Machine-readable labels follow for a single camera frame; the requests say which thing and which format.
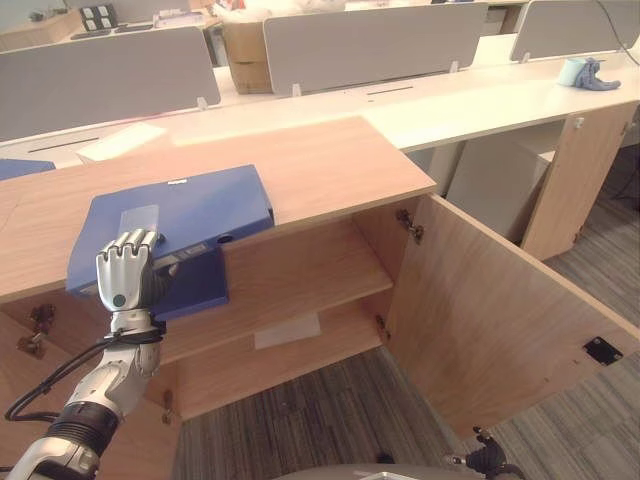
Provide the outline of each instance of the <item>cabinet door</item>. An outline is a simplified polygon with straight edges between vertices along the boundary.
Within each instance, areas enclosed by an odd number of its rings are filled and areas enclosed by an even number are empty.
[[[637,106],[625,103],[567,117],[522,240],[525,251],[544,260],[573,247]]]
[[[35,387],[69,355],[55,345],[46,343],[44,358],[38,360],[16,349],[20,337],[29,330],[0,313],[0,410],[4,411],[20,395]],[[76,373],[57,384],[51,392],[36,400],[30,410],[60,411],[78,380],[88,371]],[[125,480],[144,478],[168,480],[180,433],[180,419],[171,425],[161,421],[162,409],[143,399],[116,432],[100,465],[100,478]],[[13,465],[27,447],[40,438],[47,425],[42,422],[9,423],[0,420],[0,465]]]
[[[446,200],[423,197],[414,224],[386,343],[460,436],[598,371],[596,336],[638,349],[637,328]]]

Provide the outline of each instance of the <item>robot finger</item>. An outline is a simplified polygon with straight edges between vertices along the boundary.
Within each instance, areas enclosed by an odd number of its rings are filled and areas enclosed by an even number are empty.
[[[127,238],[129,238],[129,232],[123,232],[110,248],[116,247],[118,249],[118,253],[122,253],[122,247],[127,241]]]
[[[141,247],[146,245],[149,248],[149,252],[153,251],[153,248],[156,246],[156,242],[158,241],[158,232],[150,231],[147,232],[142,239]]]
[[[99,255],[102,255],[103,259],[105,259],[105,260],[107,259],[107,252],[113,246],[114,243],[116,243],[116,241],[115,240],[111,240],[104,247],[102,247],[102,250],[100,250]]]
[[[126,245],[131,245],[133,250],[133,254],[136,255],[138,253],[138,249],[142,244],[145,238],[145,231],[142,228],[136,228],[133,232],[129,234],[129,237],[126,240]]]

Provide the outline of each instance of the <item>door hinge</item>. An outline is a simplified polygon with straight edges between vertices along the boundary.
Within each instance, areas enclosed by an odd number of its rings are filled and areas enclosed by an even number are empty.
[[[422,225],[415,225],[411,220],[409,212],[405,209],[396,211],[396,219],[405,228],[405,230],[409,232],[413,237],[413,240],[420,245],[424,235],[424,227]]]
[[[17,348],[35,358],[44,357],[45,348],[42,341],[49,334],[56,313],[55,305],[45,303],[31,310],[30,320],[34,322],[33,335],[22,337],[18,340]]]
[[[620,360],[624,355],[602,337],[596,337],[582,349],[600,365],[607,366]]]
[[[581,225],[578,231],[576,232],[575,236],[573,237],[573,243],[578,243],[578,240],[580,240],[580,237],[582,237],[583,230],[584,230],[584,225]]]
[[[171,425],[171,420],[173,419],[173,392],[171,390],[165,390],[162,394],[162,404],[164,407],[162,423]]]
[[[391,332],[387,329],[387,322],[382,315],[376,315],[376,323],[378,324],[378,329],[387,340],[391,340]]]

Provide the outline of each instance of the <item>cabinet top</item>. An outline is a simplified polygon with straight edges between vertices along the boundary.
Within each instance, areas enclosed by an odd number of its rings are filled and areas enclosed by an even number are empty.
[[[277,229],[427,193],[435,182],[362,118],[174,147],[0,184],[0,302],[61,288],[94,196],[254,164]]]

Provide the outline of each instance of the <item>blue binder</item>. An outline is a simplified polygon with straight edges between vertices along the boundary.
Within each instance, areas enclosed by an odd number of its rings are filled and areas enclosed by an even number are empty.
[[[0,158],[0,180],[7,180],[8,178],[21,177],[22,175],[46,172],[47,170],[55,169],[56,166],[53,162]]]
[[[67,266],[67,291],[97,292],[96,254],[122,231],[156,228],[155,266],[179,262],[156,306],[160,320],[226,303],[220,244],[271,228],[273,211],[253,165],[100,195],[93,199]]]

